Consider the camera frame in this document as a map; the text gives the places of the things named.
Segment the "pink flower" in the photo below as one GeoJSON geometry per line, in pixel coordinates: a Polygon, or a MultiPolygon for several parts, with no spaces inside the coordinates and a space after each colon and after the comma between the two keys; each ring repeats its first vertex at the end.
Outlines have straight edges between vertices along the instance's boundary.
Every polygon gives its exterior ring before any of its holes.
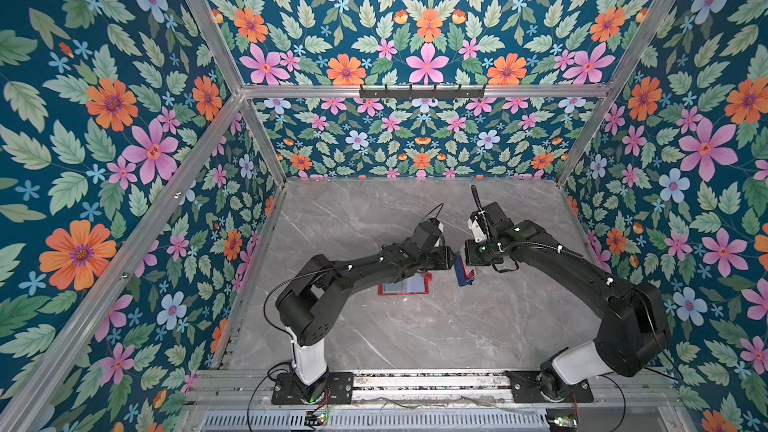
{"type": "Polygon", "coordinates": [[[190,241],[184,238],[184,234],[171,235],[170,247],[168,247],[166,253],[168,255],[172,254],[174,256],[174,262],[178,262],[179,256],[187,257],[187,245],[189,244],[190,241]]]}
{"type": "Polygon", "coordinates": [[[528,114],[526,116],[523,116],[520,119],[520,126],[523,128],[523,130],[526,130],[529,128],[533,129],[534,127],[536,127],[536,121],[538,121],[538,119],[534,114],[528,114]]]}
{"type": "Polygon", "coordinates": [[[603,73],[600,72],[600,69],[609,66],[616,60],[616,57],[614,56],[602,57],[604,53],[605,42],[595,47],[590,56],[583,50],[580,50],[576,53],[576,57],[574,58],[576,66],[566,70],[563,77],[566,79],[573,79],[576,77],[574,83],[585,83],[587,79],[592,83],[600,82],[600,79],[603,78],[603,73]]]}
{"type": "Polygon", "coordinates": [[[755,180],[764,180],[768,184],[768,162],[757,160],[755,165],[760,169],[758,172],[755,172],[755,180]]]}
{"type": "Polygon", "coordinates": [[[478,51],[480,50],[480,45],[477,42],[477,39],[472,40],[464,40],[462,42],[462,48],[458,50],[458,53],[464,54],[464,60],[468,59],[469,57],[476,57],[478,56],[478,51]]]}
{"type": "Polygon", "coordinates": [[[288,69],[288,72],[301,70],[301,67],[299,66],[299,60],[300,58],[294,56],[293,52],[290,50],[287,53],[280,53],[280,64],[285,66],[288,69]]]}
{"type": "Polygon", "coordinates": [[[326,127],[328,127],[328,122],[326,122],[326,117],[325,116],[321,117],[321,116],[318,116],[317,114],[315,114],[315,116],[312,119],[310,119],[310,123],[312,124],[313,129],[318,129],[321,132],[325,130],[326,127]]]}
{"type": "Polygon", "coordinates": [[[690,245],[687,245],[688,235],[677,235],[676,231],[672,231],[672,238],[666,238],[664,243],[670,246],[669,255],[677,254],[677,260],[683,261],[685,254],[690,254],[693,249],[690,245]]]}
{"type": "Polygon", "coordinates": [[[691,136],[683,137],[678,141],[680,148],[686,152],[693,152],[683,159],[680,164],[680,170],[687,172],[699,166],[699,176],[708,182],[715,175],[715,164],[713,160],[722,166],[729,166],[738,160],[733,149],[720,147],[734,136],[736,133],[736,124],[722,126],[712,134],[712,122],[709,119],[702,119],[696,126],[696,134],[699,139],[691,136]]]}
{"type": "Polygon", "coordinates": [[[112,357],[101,359],[101,368],[104,370],[101,385],[106,384],[112,378],[114,378],[115,384],[120,384],[123,381],[123,370],[134,368],[134,360],[129,358],[133,352],[133,345],[129,345],[123,350],[123,345],[117,344],[112,350],[112,357]]]}
{"type": "Polygon", "coordinates": [[[118,163],[115,164],[114,162],[110,162],[107,164],[107,168],[113,172],[113,174],[109,177],[110,183],[116,184],[120,182],[120,188],[123,190],[128,188],[129,182],[136,182],[138,180],[136,175],[131,173],[136,170],[136,164],[126,163],[125,157],[118,157],[118,163]]]}
{"type": "Polygon", "coordinates": [[[387,42],[386,39],[382,39],[381,44],[376,46],[376,50],[379,51],[379,59],[381,59],[382,57],[391,59],[392,54],[397,53],[394,40],[390,40],[389,42],[387,42]]]}
{"type": "Polygon", "coordinates": [[[768,366],[768,354],[765,349],[763,349],[763,339],[754,337],[752,342],[745,338],[740,340],[741,346],[746,349],[741,352],[741,358],[747,362],[752,362],[752,367],[755,368],[755,372],[757,372],[758,375],[761,375],[766,371],[766,366],[768,366]]]}
{"type": "Polygon", "coordinates": [[[495,97],[483,97],[482,99],[470,99],[467,110],[474,110],[475,117],[483,112],[490,112],[491,105],[496,102],[495,97]]]}
{"type": "Polygon", "coordinates": [[[158,120],[163,124],[163,132],[168,132],[176,135],[176,128],[181,125],[181,122],[176,118],[176,111],[168,111],[163,107],[163,113],[158,115],[158,120]]]}
{"type": "Polygon", "coordinates": [[[612,136],[616,135],[616,132],[618,131],[619,127],[622,127],[624,125],[624,118],[622,115],[624,114],[624,106],[621,106],[619,108],[616,107],[616,104],[613,104],[610,106],[610,112],[605,114],[605,121],[607,122],[605,124],[605,131],[608,132],[610,130],[610,134],[612,136]]]}
{"type": "Polygon", "coordinates": [[[746,316],[754,321],[761,320],[768,313],[768,281],[764,278],[757,281],[757,290],[760,292],[755,292],[751,288],[745,288],[741,291],[746,300],[757,304],[746,311],[746,316]]]}
{"type": "Polygon", "coordinates": [[[739,252],[746,250],[746,242],[741,239],[736,239],[731,243],[728,243],[728,232],[724,228],[717,231],[717,242],[712,237],[704,237],[701,239],[701,243],[706,248],[715,252],[707,252],[704,254],[705,264],[715,264],[717,262],[717,271],[723,277],[730,275],[730,266],[733,265],[739,270],[747,270],[746,261],[736,255],[739,252]]]}
{"type": "Polygon", "coordinates": [[[141,147],[128,146],[123,156],[134,164],[144,163],[139,171],[141,183],[152,182],[155,169],[160,177],[168,180],[176,172],[176,161],[168,154],[176,151],[179,141],[173,137],[163,139],[163,126],[157,119],[149,122],[149,135],[139,126],[131,127],[130,131],[141,147]]]}
{"type": "Polygon", "coordinates": [[[621,174],[624,176],[624,178],[621,179],[622,183],[632,187],[638,181],[639,170],[639,168],[632,167],[632,165],[629,164],[625,170],[621,171],[621,174]]]}
{"type": "Polygon", "coordinates": [[[181,387],[181,393],[186,394],[189,392],[195,385],[197,385],[197,370],[192,370],[189,375],[184,376],[184,385],[181,387]]]}
{"type": "Polygon", "coordinates": [[[398,120],[395,118],[395,114],[391,113],[389,114],[389,119],[382,119],[382,130],[387,130],[389,133],[392,133],[392,130],[400,130],[400,126],[398,125],[402,120],[398,120]]]}
{"type": "Polygon", "coordinates": [[[572,66],[574,64],[575,56],[575,52],[568,52],[568,49],[563,50],[563,54],[561,56],[554,58],[554,68],[565,70],[566,67],[572,66]]]}
{"type": "Polygon", "coordinates": [[[453,117],[453,119],[448,120],[448,130],[458,132],[461,129],[466,129],[467,125],[464,123],[466,121],[466,117],[459,117],[457,114],[453,117]]]}
{"type": "Polygon", "coordinates": [[[211,170],[214,171],[214,184],[216,184],[218,188],[221,188],[226,184],[226,170],[221,167],[221,164],[219,164],[217,168],[212,168],[211,170]]]}
{"type": "Polygon", "coordinates": [[[427,42],[422,46],[422,58],[417,56],[410,56],[406,58],[408,65],[416,69],[411,72],[411,76],[408,78],[409,82],[418,82],[424,79],[424,85],[427,85],[428,80],[432,79],[433,82],[442,82],[441,69],[448,63],[446,56],[435,57],[435,46],[431,42],[427,42]]]}
{"type": "Polygon", "coordinates": [[[507,97],[507,102],[504,104],[502,109],[509,110],[513,115],[518,113],[518,110],[520,109],[527,109],[528,103],[526,100],[528,100],[527,97],[507,97]]]}
{"type": "Polygon", "coordinates": [[[704,116],[699,114],[699,108],[696,106],[691,107],[690,111],[683,109],[683,118],[677,121],[677,125],[682,127],[680,131],[685,134],[690,129],[692,132],[696,132],[696,122],[702,120],[704,116]]]}
{"type": "Polygon", "coordinates": [[[144,256],[144,259],[141,261],[141,264],[139,264],[138,267],[136,267],[136,270],[134,271],[134,275],[136,277],[141,277],[144,275],[144,265],[149,265],[150,267],[154,267],[158,264],[158,258],[154,256],[151,252],[154,252],[158,250],[158,246],[160,245],[159,240],[155,240],[152,242],[152,245],[149,247],[149,250],[147,251],[147,254],[144,256]]]}
{"type": "Polygon", "coordinates": [[[640,147],[648,143],[648,139],[642,137],[643,130],[645,130],[645,126],[639,126],[637,129],[634,126],[629,126],[629,133],[621,139],[621,143],[626,145],[625,154],[632,152],[635,157],[640,154],[640,147]]]}
{"type": "Polygon", "coordinates": [[[331,113],[336,115],[340,110],[346,110],[346,104],[344,103],[344,99],[342,97],[339,97],[338,99],[323,99],[322,104],[320,104],[320,108],[323,110],[331,109],[331,113]]]}
{"type": "Polygon", "coordinates": [[[112,306],[112,310],[110,310],[109,314],[107,314],[107,317],[104,318],[104,320],[101,322],[101,325],[98,326],[98,329],[96,329],[96,334],[94,338],[97,342],[101,342],[104,340],[105,337],[107,337],[107,334],[109,333],[109,323],[111,322],[113,326],[120,328],[125,327],[127,321],[125,320],[125,314],[122,312],[119,312],[126,308],[130,301],[134,299],[134,296],[131,294],[126,294],[120,296],[117,302],[114,303],[112,306]]]}
{"type": "Polygon", "coordinates": [[[253,83],[262,83],[266,79],[267,85],[276,86],[278,79],[286,80],[290,77],[288,72],[285,72],[285,69],[277,67],[280,64],[279,53],[270,52],[264,58],[264,52],[261,50],[261,47],[252,43],[250,44],[250,54],[254,57],[242,56],[240,63],[249,69],[254,69],[254,72],[250,73],[250,80],[253,83]]]}
{"type": "Polygon", "coordinates": [[[384,104],[379,103],[379,99],[363,100],[355,97],[355,102],[360,104],[360,106],[357,108],[357,113],[360,113],[360,114],[367,113],[371,117],[376,115],[377,110],[381,110],[384,108],[384,104]]]}

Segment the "orange flower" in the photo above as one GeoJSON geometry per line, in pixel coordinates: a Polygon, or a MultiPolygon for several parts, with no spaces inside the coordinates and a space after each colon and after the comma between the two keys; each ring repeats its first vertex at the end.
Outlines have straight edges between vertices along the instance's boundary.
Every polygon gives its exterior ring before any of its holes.
{"type": "Polygon", "coordinates": [[[240,254],[240,246],[243,245],[243,235],[240,231],[230,230],[224,241],[224,256],[226,260],[232,261],[237,258],[237,254],[240,254]]]}
{"type": "Polygon", "coordinates": [[[94,274],[101,273],[109,265],[106,260],[114,256],[115,243],[109,238],[109,230],[97,224],[91,230],[87,220],[75,220],[69,224],[69,233],[57,228],[48,238],[45,245],[54,251],[40,254],[40,270],[53,272],[48,280],[51,285],[64,290],[74,280],[74,290],[81,291],[94,284],[94,274]]]}
{"type": "Polygon", "coordinates": [[[494,61],[493,67],[488,69],[488,83],[492,86],[517,85],[528,73],[528,69],[523,69],[527,64],[525,59],[518,58],[516,53],[507,54],[506,60],[499,57],[494,61]]]}
{"type": "Polygon", "coordinates": [[[661,99],[660,84],[661,82],[656,77],[653,79],[646,77],[632,89],[632,97],[628,103],[631,109],[630,117],[642,122],[656,112],[656,109],[659,108],[656,101],[661,99]]]}
{"type": "Polygon", "coordinates": [[[395,13],[395,22],[402,25],[408,22],[408,13],[404,10],[400,10],[399,12],[395,13]]]}
{"type": "Polygon", "coordinates": [[[616,227],[608,232],[608,240],[606,243],[608,244],[610,251],[616,255],[627,250],[627,238],[624,236],[624,232],[616,227]]]}
{"type": "Polygon", "coordinates": [[[224,333],[224,328],[226,327],[226,319],[221,319],[221,322],[219,322],[219,326],[216,327],[216,330],[214,330],[214,341],[210,343],[210,352],[212,354],[216,354],[216,350],[219,348],[219,342],[221,341],[221,335],[224,333]]]}
{"type": "Polygon", "coordinates": [[[424,42],[432,42],[435,37],[440,36],[440,27],[442,27],[442,19],[438,17],[435,9],[427,9],[422,12],[422,16],[416,21],[418,30],[416,33],[419,37],[424,39],[424,42]]]}
{"type": "Polygon", "coordinates": [[[266,36],[270,34],[264,25],[264,18],[259,14],[254,14],[252,9],[237,10],[234,22],[235,27],[239,27],[237,33],[253,43],[264,42],[266,36]]]}
{"type": "Polygon", "coordinates": [[[730,105],[725,108],[725,115],[731,117],[735,124],[741,124],[746,120],[748,124],[754,124],[760,120],[760,113],[768,113],[768,79],[757,77],[747,79],[739,84],[738,90],[732,90],[728,95],[730,105]]]}
{"type": "Polygon", "coordinates": [[[755,250],[762,252],[760,256],[760,263],[763,264],[765,270],[768,270],[768,224],[763,226],[763,233],[765,235],[758,235],[755,237],[755,250]]]}
{"type": "Polygon", "coordinates": [[[568,196],[568,203],[571,204],[571,208],[574,211],[574,214],[578,217],[578,202],[575,198],[568,196]]]}
{"type": "Polygon", "coordinates": [[[717,410],[704,411],[701,427],[704,427],[706,432],[736,432],[736,426],[732,422],[726,422],[725,417],[717,410]]]}
{"type": "Polygon", "coordinates": [[[134,93],[125,89],[125,84],[115,79],[100,79],[99,88],[91,86],[86,92],[90,99],[85,103],[88,113],[96,117],[96,123],[105,129],[120,132],[134,123],[133,117],[139,115],[139,109],[134,104],[134,93]]]}
{"type": "Polygon", "coordinates": [[[219,87],[211,82],[208,76],[197,77],[194,80],[194,86],[192,98],[197,100],[197,111],[205,116],[206,120],[213,120],[219,115],[219,109],[221,109],[219,87]]]}
{"type": "Polygon", "coordinates": [[[303,154],[293,154],[290,158],[290,164],[299,170],[309,170],[312,168],[312,161],[303,154]]]}
{"type": "Polygon", "coordinates": [[[453,15],[451,15],[451,20],[453,20],[453,23],[456,25],[464,24],[467,21],[466,12],[459,9],[454,10],[453,15]]]}
{"type": "Polygon", "coordinates": [[[626,19],[624,9],[621,7],[618,9],[611,7],[605,11],[605,14],[598,15],[598,18],[594,20],[594,24],[589,30],[592,33],[592,41],[605,42],[618,34],[619,27],[624,24],[626,19]]]}
{"type": "Polygon", "coordinates": [[[160,392],[158,392],[158,395],[154,396],[154,399],[152,400],[152,407],[159,409],[163,407],[163,404],[165,404],[165,398],[168,396],[168,390],[162,389],[160,392]]]}
{"type": "Polygon", "coordinates": [[[266,200],[266,205],[265,205],[265,208],[264,208],[264,215],[265,216],[267,216],[267,217],[270,216],[270,212],[272,212],[272,206],[274,206],[274,205],[275,205],[275,197],[274,196],[269,197],[266,200]]]}
{"type": "Polygon", "coordinates": [[[540,156],[536,156],[533,160],[531,160],[531,164],[533,165],[533,168],[547,168],[552,165],[552,162],[554,162],[554,156],[549,153],[543,153],[540,156]]]}
{"type": "Polygon", "coordinates": [[[413,165],[416,166],[416,168],[424,170],[429,167],[429,161],[430,158],[427,154],[418,154],[416,158],[413,159],[413,165]]]}
{"type": "Polygon", "coordinates": [[[361,86],[366,76],[366,70],[360,68],[360,61],[345,53],[339,54],[338,59],[331,59],[328,66],[328,78],[333,80],[334,86],[361,86]]]}

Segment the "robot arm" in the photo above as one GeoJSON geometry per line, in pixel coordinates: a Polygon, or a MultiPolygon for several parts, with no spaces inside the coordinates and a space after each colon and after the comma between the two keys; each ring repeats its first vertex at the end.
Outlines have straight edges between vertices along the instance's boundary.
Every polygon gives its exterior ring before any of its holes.
{"type": "Polygon", "coordinates": [[[500,264],[509,256],[538,268],[565,286],[601,318],[598,336],[567,348],[542,364],[542,392],[559,399],[580,381],[608,372],[632,377],[667,345],[670,332],[659,290],[612,275],[560,245],[530,221],[514,224],[496,203],[481,205],[469,223],[475,240],[466,241],[470,265],[500,264]]]}

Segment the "small blue flower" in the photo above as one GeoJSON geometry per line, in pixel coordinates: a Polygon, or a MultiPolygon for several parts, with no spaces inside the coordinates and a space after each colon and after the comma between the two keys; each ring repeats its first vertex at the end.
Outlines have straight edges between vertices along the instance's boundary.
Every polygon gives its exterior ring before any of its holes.
{"type": "Polygon", "coordinates": [[[128,314],[128,318],[130,319],[130,322],[128,323],[129,327],[133,327],[134,325],[138,325],[139,319],[141,316],[144,315],[141,310],[136,307],[136,310],[128,314]]]}
{"type": "Polygon", "coordinates": [[[132,423],[134,419],[139,415],[139,404],[132,404],[128,406],[128,413],[123,417],[123,420],[127,420],[132,423]]]}
{"type": "Polygon", "coordinates": [[[88,217],[88,220],[92,222],[94,217],[101,215],[101,211],[98,210],[98,202],[94,202],[93,205],[89,204],[88,202],[83,202],[83,208],[85,209],[85,212],[80,214],[80,218],[88,217]]]}
{"type": "Polygon", "coordinates": [[[38,195],[38,193],[37,193],[37,191],[40,190],[40,186],[34,186],[33,187],[32,186],[32,182],[30,182],[29,179],[24,180],[24,187],[16,186],[16,188],[14,188],[14,190],[16,192],[20,192],[20,193],[24,194],[24,196],[22,197],[24,202],[29,200],[30,196],[33,197],[33,198],[39,198],[40,197],[40,195],[38,195]]]}
{"type": "Polygon", "coordinates": [[[19,288],[28,288],[27,293],[32,296],[39,288],[45,288],[45,274],[37,275],[34,271],[30,271],[29,280],[24,281],[18,285],[19,288]]]}
{"type": "Polygon", "coordinates": [[[69,58],[67,58],[66,56],[62,56],[62,58],[59,59],[56,53],[51,52],[51,58],[53,60],[48,62],[48,64],[51,67],[57,67],[59,73],[64,73],[65,70],[72,70],[72,68],[67,65],[67,62],[69,62],[69,58]]]}
{"type": "Polygon", "coordinates": [[[100,180],[104,180],[104,172],[106,169],[101,168],[98,164],[94,164],[93,168],[85,171],[85,175],[94,178],[94,184],[98,184],[100,180]]]}

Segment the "green leaf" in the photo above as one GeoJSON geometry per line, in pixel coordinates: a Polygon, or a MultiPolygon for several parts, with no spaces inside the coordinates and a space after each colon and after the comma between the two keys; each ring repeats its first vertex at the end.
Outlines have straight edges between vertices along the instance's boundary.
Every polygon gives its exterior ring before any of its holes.
{"type": "Polygon", "coordinates": [[[21,120],[29,120],[38,132],[43,131],[48,111],[37,89],[24,82],[8,81],[3,87],[3,96],[11,103],[11,109],[18,112],[21,120]]]}

